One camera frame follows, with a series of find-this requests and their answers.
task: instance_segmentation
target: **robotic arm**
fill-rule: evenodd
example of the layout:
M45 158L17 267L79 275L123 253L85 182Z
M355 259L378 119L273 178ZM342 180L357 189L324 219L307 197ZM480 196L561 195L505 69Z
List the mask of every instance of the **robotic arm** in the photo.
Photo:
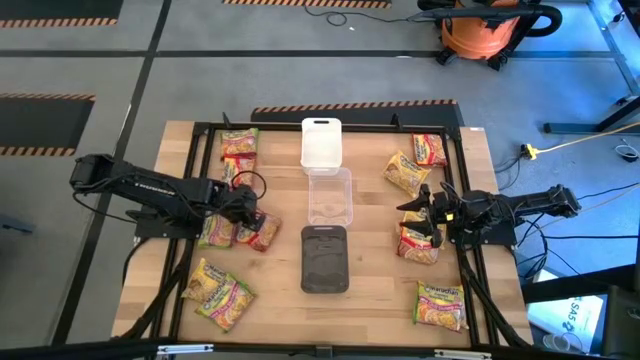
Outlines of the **robotic arm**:
M264 222L264 216L256 212L258 197L249 186L231 188L213 179L179 179L116 161L110 155L76 159L69 183L74 195L110 193L142 204L141 211L127 211L138 223L136 236L196 237L210 213L254 231Z
M429 186L425 184L415 200L397 207L404 211L420 211L423 208L428 211L429 216L424 221L403 222L400 225L431 236L435 247L439 247L443 241L435 224L449 225L451 238L463 239L470 235L486 236L500 226L513 228L523 222L522 216L548 214L573 217L581 208L573 192L562 185L544 192L514 197L481 190L468 191L460 197L451 185L441 185L445 191L433 194L433 202L430 200ZM513 245L513 240L504 243L499 242L500 239L487 239L485 243L494 241L501 245Z

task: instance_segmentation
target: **white plastic lid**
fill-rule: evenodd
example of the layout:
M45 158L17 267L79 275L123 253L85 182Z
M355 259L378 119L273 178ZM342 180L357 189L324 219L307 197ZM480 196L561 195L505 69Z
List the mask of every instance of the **white plastic lid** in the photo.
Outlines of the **white plastic lid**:
M314 168L339 168L342 164L342 123L335 118L302 121L302 156L305 173Z

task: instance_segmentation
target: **plastic container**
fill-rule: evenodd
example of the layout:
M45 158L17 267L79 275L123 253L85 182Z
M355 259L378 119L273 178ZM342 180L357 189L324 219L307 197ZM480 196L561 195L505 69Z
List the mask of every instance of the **plastic container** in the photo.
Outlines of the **plastic container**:
M342 123L334 118L302 120L302 156L300 164L311 169L338 171L342 165Z
M351 221L351 171L345 168L309 170L309 224L347 227Z

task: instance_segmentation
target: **clear plastic container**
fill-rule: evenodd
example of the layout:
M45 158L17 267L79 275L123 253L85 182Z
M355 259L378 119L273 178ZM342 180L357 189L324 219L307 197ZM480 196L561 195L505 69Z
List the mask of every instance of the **clear plastic container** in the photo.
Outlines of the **clear plastic container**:
M353 221L351 171L346 168L309 170L309 223L340 225Z

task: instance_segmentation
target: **dark tray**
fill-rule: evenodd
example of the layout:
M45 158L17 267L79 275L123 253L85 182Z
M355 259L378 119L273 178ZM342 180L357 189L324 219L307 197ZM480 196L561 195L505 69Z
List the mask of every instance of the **dark tray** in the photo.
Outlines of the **dark tray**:
M343 293L349 288L347 230L342 226L302 229L302 290L310 294Z

